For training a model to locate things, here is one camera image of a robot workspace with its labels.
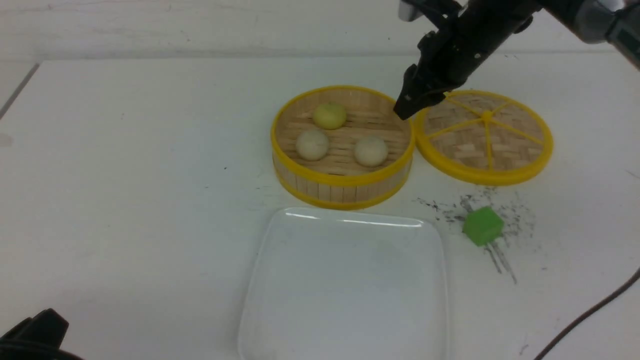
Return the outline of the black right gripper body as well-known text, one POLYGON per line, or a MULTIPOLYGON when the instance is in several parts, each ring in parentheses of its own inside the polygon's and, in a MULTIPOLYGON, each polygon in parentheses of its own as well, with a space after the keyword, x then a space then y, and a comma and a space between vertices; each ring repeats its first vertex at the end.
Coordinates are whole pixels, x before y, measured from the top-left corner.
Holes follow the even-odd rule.
POLYGON ((536 0, 409 0, 436 31, 418 43, 419 60, 406 71, 403 94, 460 88, 505 41, 523 32, 541 10, 536 0))

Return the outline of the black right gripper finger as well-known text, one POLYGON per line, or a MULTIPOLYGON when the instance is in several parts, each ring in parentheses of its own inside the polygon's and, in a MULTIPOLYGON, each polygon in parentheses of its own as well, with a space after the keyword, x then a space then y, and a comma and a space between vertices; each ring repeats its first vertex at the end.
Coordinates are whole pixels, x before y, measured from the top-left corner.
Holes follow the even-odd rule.
POLYGON ((415 111, 419 112, 423 109, 434 107, 440 104, 446 98, 446 89, 442 88, 421 88, 416 89, 414 98, 415 111))
POLYGON ((403 75, 402 87, 393 111, 401 120, 408 120, 425 109, 424 95, 425 84, 420 75, 419 67, 417 64, 412 64, 403 75))

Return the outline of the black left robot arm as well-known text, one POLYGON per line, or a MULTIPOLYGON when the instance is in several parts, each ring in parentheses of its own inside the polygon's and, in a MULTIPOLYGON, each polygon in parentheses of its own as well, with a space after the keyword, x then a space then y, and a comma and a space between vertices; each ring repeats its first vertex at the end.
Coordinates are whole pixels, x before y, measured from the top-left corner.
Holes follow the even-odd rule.
POLYGON ((2 360, 80 360, 61 349, 69 322, 54 309, 26 317, 0 337, 2 360))

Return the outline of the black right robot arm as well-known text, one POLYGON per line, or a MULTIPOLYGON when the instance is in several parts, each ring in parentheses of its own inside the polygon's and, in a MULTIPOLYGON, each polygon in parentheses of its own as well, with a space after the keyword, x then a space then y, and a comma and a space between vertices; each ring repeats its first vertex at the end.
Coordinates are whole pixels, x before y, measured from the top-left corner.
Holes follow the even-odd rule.
POLYGON ((419 60, 403 75, 393 111, 407 120, 462 87, 505 41, 545 10, 586 44, 609 43, 639 66, 637 0, 402 0, 398 18, 426 18, 436 30, 418 43, 419 60))

